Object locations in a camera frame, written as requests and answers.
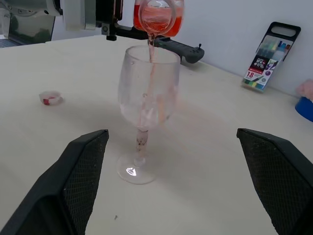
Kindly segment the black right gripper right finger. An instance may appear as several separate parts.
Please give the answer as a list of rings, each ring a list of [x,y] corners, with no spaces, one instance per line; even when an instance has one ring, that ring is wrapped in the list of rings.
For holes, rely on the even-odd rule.
[[[313,235],[313,163],[286,139],[245,128],[236,136],[278,235]]]

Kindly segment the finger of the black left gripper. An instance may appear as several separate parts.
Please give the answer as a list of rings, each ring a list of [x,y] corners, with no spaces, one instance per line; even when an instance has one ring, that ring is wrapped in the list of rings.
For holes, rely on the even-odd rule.
[[[128,27],[116,24],[116,35],[125,38],[132,38],[137,40],[147,40],[148,34],[145,31],[136,29],[135,27]]]

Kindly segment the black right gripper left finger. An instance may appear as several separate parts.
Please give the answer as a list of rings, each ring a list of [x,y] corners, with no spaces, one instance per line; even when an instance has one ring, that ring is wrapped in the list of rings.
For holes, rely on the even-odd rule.
[[[37,179],[0,235],[85,235],[108,140],[108,130],[98,130],[71,141]]]

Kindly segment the bottle with orange liquid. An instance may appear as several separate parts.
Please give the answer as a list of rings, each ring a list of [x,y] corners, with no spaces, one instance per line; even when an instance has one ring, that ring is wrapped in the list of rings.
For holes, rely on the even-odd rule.
[[[134,27],[149,35],[174,37],[184,15],[184,0],[135,0]]]

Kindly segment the clear wine glass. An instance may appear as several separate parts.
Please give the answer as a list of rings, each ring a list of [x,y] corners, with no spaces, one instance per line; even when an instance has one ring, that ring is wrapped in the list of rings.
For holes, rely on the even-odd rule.
[[[155,157],[147,151],[149,132],[172,115],[179,87],[180,57],[169,50],[133,46],[125,51],[118,85],[122,116],[137,130],[136,148],[117,162],[119,176],[144,185],[155,179]]]

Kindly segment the grey remote controller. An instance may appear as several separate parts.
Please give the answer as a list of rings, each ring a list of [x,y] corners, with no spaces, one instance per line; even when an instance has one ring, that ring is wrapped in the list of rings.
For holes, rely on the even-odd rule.
[[[169,37],[157,37],[154,39],[154,45],[177,54],[180,60],[184,58],[189,64],[194,64],[204,57],[204,50],[201,48],[201,44],[198,47],[191,47],[173,41]]]

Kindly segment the blue bowl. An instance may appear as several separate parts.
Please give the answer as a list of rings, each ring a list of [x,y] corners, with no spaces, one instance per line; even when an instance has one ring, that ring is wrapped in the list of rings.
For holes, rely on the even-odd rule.
[[[306,97],[301,97],[295,105],[295,110],[305,119],[313,122],[313,102]]]

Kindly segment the clear bottle cap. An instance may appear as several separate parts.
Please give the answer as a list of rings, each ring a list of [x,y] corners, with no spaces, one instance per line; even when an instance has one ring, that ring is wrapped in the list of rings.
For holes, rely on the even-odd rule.
[[[57,91],[45,91],[39,94],[40,101],[43,105],[54,106],[63,102],[63,97]]]

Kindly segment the pink cloth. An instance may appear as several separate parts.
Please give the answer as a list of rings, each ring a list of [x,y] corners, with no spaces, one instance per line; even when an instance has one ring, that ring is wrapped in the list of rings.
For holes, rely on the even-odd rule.
[[[303,82],[297,89],[296,92],[302,97],[307,98],[313,102],[313,79],[309,79]]]

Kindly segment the marker pen set box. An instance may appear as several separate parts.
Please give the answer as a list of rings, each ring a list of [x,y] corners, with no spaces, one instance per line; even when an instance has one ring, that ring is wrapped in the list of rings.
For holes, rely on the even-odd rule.
[[[272,22],[264,34],[241,85],[263,93],[271,78],[284,62],[301,27]]]

